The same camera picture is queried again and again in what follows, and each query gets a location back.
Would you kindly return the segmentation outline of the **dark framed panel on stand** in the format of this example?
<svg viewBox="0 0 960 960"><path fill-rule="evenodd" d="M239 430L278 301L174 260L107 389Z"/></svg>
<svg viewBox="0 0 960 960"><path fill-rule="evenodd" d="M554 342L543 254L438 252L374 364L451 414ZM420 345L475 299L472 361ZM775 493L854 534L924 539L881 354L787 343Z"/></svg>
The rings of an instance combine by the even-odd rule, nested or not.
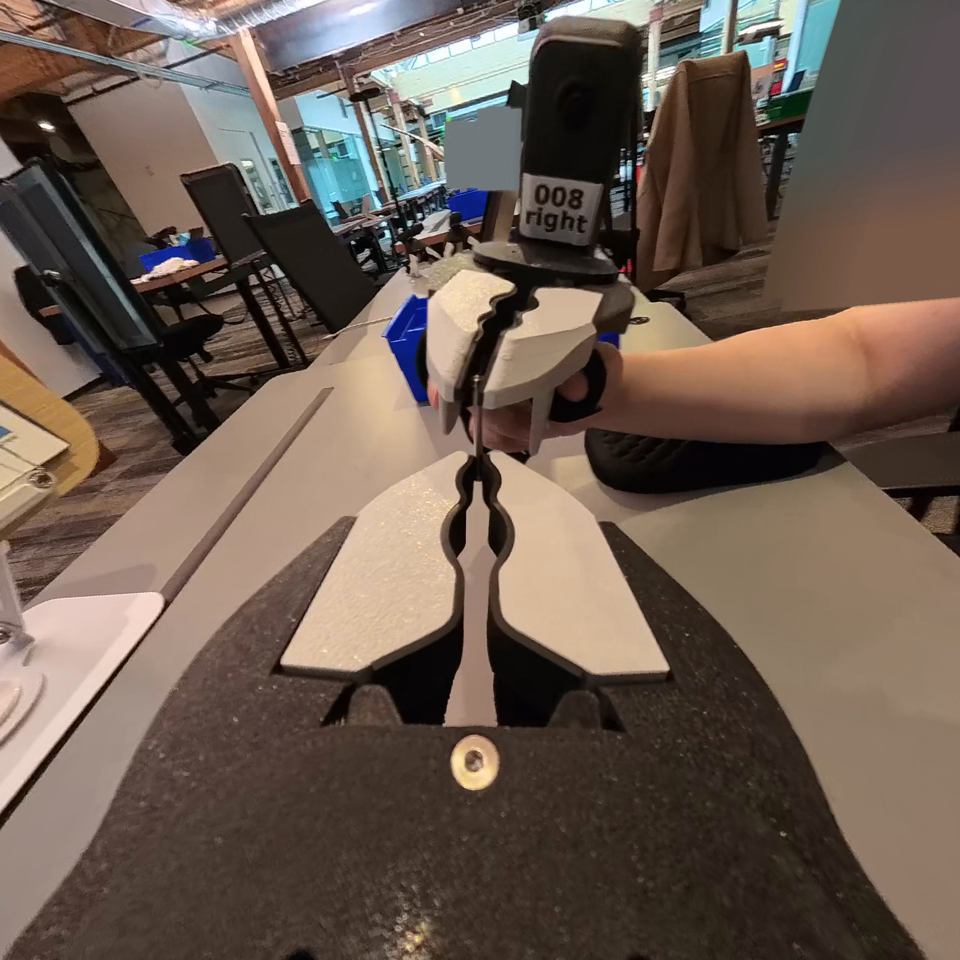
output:
<svg viewBox="0 0 960 960"><path fill-rule="evenodd" d="M160 320L49 162L31 159L2 178L1 222L60 312L100 353L140 365L162 362Z"/></svg>

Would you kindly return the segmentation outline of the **person's right forearm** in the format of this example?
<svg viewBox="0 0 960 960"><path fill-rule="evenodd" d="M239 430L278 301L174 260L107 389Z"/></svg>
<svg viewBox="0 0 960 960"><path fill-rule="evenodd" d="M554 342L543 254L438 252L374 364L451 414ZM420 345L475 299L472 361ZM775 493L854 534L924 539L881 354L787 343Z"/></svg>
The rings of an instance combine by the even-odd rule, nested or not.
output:
<svg viewBox="0 0 960 960"><path fill-rule="evenodd" d="M833 441L958 406L959 300L857 306L629 354L595 426L654 438Z"/></svg>

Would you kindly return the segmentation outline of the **grey desk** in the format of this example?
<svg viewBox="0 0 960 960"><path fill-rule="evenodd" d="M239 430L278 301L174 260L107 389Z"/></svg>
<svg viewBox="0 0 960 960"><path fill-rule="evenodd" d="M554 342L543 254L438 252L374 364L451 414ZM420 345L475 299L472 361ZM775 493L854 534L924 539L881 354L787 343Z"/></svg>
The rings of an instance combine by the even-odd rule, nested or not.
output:
<svg viewBox="0 0 960 960"><path fill-rule="evenodd" d="M2 957L90 845L176 681L340 517L464 445L417 407L382 324L232 415L36 603L162 594L149 634L2 825ZM958 558L834 453L697 497L608 491L578 438L534 470L614 522L737 641L846 840L928 958L958 958Z"/></svg>

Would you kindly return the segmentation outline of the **blue plastic bin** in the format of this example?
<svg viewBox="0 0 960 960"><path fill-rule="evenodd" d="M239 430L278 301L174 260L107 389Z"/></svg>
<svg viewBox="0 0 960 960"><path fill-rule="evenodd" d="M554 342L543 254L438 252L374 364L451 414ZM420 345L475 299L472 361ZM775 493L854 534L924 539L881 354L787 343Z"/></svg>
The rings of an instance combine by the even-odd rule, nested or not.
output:
<svg viewBox="0 0 960 960"><path fill-rule="evenodd" d="M594 318L597 338L593 350L602 342L618 347L619 338L626 332L634 309L634 297L630 291L626 291L625 294L613 292L602 294L602 296L601 306ZM413 399L419 404L424 404L428 400L426 371L428 301L427 296L409 295L382 333ZM501 335L492 349L485 371L480 372L483 380L486 378L488 366L491 364Z"/></svg>

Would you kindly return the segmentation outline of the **printed instruction sheet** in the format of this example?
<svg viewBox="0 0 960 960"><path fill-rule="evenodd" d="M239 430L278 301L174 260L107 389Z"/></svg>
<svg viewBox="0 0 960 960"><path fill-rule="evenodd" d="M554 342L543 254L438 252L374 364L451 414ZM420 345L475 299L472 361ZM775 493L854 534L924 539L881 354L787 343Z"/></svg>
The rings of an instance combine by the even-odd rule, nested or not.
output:
<svg viewBox="0 0 960 960"><path fill-rule="evenodd" d="M50 466L69 451L66 440L1 403L2 490L37 481L51 486L53 481L45 478Z"/></svg>

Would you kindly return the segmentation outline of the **person's right hand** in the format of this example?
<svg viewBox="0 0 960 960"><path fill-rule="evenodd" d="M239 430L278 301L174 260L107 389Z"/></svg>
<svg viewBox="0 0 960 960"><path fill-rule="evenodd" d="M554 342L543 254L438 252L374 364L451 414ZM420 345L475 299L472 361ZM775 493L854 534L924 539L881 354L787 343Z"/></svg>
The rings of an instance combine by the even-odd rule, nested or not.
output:
<svg viewBox="0 0 960 960"><path fill-rule="evenodd" d="M615 413L618 390L618 378L622 374L622 354L613 344L600 342L591 354L594 365L601 365L604 371L604 390L595 402L588 403L591 394L589 366L572 373L551 393L547 404L550 410L553 402L561 399L561 404L570 407L590 408L590 414L571 421L558 421L546 418L543 422L541 440L572 437L592 427L603 428L612 421L609 414ZM481 436L483 447L487 450L499 450L508 454L532 452L532 403L522 401L517 404L493 411L482 411Z"/></svg>

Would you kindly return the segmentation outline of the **black wrist rest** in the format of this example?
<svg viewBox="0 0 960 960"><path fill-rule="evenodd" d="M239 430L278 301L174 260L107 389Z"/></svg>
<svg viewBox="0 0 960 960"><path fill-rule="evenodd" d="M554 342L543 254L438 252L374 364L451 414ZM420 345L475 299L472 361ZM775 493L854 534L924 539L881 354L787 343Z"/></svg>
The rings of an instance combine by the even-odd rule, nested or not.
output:
<svg viewBox="0 0 960 960"><path fill-rule="evenodd" d="M584 453L596 479L623 494L660 496L789 479L815 468L824 442L751 444L651 438L591 428Z"/></svg>

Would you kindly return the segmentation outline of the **wooden pillar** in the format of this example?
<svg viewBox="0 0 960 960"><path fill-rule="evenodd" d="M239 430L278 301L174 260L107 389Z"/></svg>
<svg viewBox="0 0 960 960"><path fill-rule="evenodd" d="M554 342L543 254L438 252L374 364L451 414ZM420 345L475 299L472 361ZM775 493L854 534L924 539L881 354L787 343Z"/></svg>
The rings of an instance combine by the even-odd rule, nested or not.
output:
<svg viewBox="0 0 960 960"><path fill-rule="evenodd" d="M230 38L230 46L246 80L246 86L277 153L281 169L291 188L294 201L303 205L312 200L301 158L292 132L282 119L270 80L249 28L240 28Z"/></svg>

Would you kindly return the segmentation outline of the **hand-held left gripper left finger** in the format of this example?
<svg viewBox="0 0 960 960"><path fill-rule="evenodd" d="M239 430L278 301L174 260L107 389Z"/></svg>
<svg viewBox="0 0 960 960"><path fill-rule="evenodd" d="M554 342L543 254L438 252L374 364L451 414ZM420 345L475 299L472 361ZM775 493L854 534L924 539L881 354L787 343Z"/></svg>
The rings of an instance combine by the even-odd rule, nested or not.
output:
<svg viewBox="0 0 960 960"><path fill-rule="evenodd" d="M283 672L366 681L450 629L463 594L450 526L473 464L451 453L358 513L280 656Z"/></svg>

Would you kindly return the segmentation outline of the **wooden office table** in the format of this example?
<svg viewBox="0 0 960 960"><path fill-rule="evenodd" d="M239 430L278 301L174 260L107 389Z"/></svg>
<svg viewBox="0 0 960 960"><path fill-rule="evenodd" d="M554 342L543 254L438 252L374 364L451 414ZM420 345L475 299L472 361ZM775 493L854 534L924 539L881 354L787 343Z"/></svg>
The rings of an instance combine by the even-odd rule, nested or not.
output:
<svg viewBox="0 0 960 960"><path fill-rule="evenodd" d="M291 359L284 350L282 341L261 309L249 283L249 278L259 276L259 272L251 266L231 267L224 258L218 257L162 275L127 281L131 293L119 299L118 305L129 303L125 318L147 330L147 342L132 347L125 346L103 323L103 311L91 310L82 293L57 271L31 268L31 273L43 286L45 297L50 299L50 304L40 308L39 315L47 319L61 316L63 322L70 325L78 342L91 344L94 354L104 356L108 367L147 402L170 434L172 448L182 456L196 450L221 425L209 403L218 390L253 394L268 379L306 367L306 354L272 293L268 294L268 301L280 320L288 346L299 355L298 361ZM201 307L201 314L197 317L179 317L172 325L162 322L149 297L156 298L183 286L201 306L201 278L209 274L220 276L214 283L203 284L206 292L217 293L229 286L236 288L249 317L277 362L275 366L230 376L208 376L194 359L210 362L207 343L222 330L223 318Z"/></svg>

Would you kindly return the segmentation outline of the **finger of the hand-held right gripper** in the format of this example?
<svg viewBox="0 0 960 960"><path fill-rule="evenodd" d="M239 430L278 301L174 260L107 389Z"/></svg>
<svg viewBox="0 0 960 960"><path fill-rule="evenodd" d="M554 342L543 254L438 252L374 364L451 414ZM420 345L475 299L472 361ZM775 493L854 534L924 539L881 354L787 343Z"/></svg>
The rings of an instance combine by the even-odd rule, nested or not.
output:
<svg viewBox="0 0 960 960"><path fill-rule="evenodd" d="M518 292L509 279L484 270L460 270L428 300L425 331L427 385L437 395L439 429L450 435L463 406L467 372L486 321Z"/></svg>
<svg viewBox="0 0 960 960"><path fill-rule="evenodd" d="M555 390L587 365L594 351L594 318L603 295L592 289L540 287L534 306L499 338L482 387L482 407L529 406L525 449L539 452Z"/></svg>

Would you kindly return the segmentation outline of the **black office chair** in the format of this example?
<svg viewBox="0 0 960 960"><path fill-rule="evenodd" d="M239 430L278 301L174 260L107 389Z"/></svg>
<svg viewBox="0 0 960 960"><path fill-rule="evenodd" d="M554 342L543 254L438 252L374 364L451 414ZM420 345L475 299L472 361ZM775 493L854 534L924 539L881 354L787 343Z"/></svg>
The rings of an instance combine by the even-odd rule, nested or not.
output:
<svg viewBox="0 0 960 960"><path fill-rule="evenodd" d="M270 261L330 334L346 329L378 294L375 282L311 199L296 208L241 216Z"/></svg>
<svg viewBox="0 0 960 960"><path fill-rule="evenodd" d="M248 218L258 209L238 167L223 163L180 175L180 181L228 264L265 261L267 253Z"/></svg>

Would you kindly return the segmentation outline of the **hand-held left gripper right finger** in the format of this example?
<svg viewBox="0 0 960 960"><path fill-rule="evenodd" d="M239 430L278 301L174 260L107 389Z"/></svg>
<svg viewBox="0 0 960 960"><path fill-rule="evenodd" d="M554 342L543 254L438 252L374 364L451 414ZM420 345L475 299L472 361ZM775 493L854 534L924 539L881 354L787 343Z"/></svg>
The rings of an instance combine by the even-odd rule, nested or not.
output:
<svg viewBox="0 0 960 960"><path fill-rule="evenodd" d="M594 514L528 465L486 456L494 638L585 689L666 681L670 668Z"/></svg>

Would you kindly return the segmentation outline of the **beige coat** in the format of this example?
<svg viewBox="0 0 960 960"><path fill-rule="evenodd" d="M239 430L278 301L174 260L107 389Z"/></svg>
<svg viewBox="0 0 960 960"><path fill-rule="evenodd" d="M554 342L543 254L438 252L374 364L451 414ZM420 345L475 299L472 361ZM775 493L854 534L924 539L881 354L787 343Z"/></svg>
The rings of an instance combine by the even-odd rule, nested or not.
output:
<svg viewBox="0 0 960 960"><path fill-rule="evenodd" d="M752 68L739 51L680 62L654 115L636 211L645 294L768 237Z"/></svg>

